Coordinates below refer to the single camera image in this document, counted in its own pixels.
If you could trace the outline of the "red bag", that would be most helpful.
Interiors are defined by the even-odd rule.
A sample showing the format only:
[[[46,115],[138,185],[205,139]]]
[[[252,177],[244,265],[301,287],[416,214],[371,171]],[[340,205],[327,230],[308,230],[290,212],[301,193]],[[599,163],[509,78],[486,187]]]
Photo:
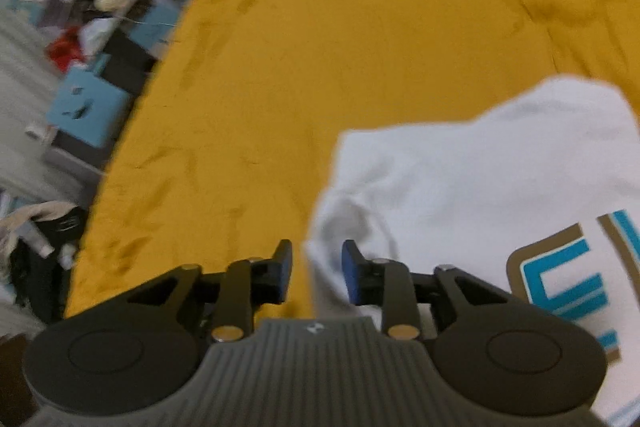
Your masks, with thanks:
[[[49,61],[60,72],[67,72],[70,66],[75,63],[85,63],[85,55],[82,53],[79,41],[79,31],[79,26],[70,26],[58,38],[49,43],[44,51]]]

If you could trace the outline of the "desk with blue drawers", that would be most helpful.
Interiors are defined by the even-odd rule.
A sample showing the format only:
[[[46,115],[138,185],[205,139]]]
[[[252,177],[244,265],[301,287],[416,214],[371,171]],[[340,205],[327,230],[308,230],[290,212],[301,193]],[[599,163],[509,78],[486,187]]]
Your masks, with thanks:
[[[78,32],[85,69],[139,96],[178,23],[178,6],[137,0],[125,15],[98,9],[92,15]]]

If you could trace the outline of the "pile of dark clothes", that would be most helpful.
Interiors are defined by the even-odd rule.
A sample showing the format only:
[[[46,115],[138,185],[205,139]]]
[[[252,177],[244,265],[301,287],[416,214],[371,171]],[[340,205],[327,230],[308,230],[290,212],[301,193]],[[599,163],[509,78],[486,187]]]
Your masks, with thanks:
[[[62,200],[1,219],[1,296],[43,323],[61,321],[88,211]]]

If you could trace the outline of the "blue smiley chair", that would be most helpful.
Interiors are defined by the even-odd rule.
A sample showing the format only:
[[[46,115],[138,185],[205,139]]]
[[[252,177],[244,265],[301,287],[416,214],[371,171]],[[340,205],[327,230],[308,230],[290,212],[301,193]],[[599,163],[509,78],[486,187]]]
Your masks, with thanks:
[[[131,96],[91,70],[72,67],[63,79],[46,115],[58,131],[94,148],[106,147]]]

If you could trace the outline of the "mustard yellow quilt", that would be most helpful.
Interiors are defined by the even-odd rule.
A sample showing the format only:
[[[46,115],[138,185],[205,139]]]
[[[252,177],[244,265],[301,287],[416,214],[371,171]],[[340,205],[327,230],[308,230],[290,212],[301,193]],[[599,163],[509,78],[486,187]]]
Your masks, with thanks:
[[[66,312],[303,243],[338,135],[461,120],[555,72],[639,100],[639,0],[191,0],[90,211]]]

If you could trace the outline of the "beige round ball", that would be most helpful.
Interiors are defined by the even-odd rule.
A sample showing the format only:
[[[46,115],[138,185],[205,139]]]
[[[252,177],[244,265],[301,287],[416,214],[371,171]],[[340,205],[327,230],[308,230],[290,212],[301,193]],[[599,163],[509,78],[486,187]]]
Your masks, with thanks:
[[[128,0],[93,0],[93,6],[102,13],[115,13],[127,5]]]

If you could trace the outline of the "white Nevada sweatshirt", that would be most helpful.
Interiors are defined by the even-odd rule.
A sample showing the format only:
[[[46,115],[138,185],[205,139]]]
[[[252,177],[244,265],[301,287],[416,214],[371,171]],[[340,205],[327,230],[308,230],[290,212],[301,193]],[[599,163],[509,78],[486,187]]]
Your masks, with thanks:
[[[352,315],[345,241],[416,272],[455,265],[587,329],[596,412],[639,417],[639,126],[610,84],[555,76],[468,122],[345,132],[305,245],[314,305]]]

